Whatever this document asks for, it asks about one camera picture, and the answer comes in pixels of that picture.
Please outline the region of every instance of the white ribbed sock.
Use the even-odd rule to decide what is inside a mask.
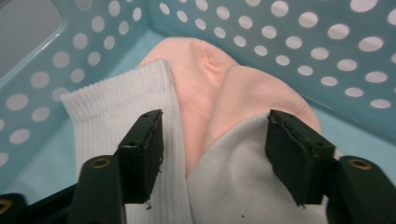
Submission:
[[[274,174],[267,128],[267,114],[247,119],[198,161],[187,178],[194,223],[327,223],[324,204],[297,207]]]
[[[98,82],[62,97],[74,124],[78,170],[84,161],[112,155],[137,118],[163,111],[163,164],[146,204],[127,205],[128,223],[191,223],[181,117],[165,61]]]

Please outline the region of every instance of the light blue plastic basket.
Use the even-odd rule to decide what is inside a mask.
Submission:
[[[169,35],[281,78],[313,106],[325,137],[396,183],[396,1],[53,2],[59,29],[0,80],[0,193],[31,203],[75,183],[60,95],[135,68]]]

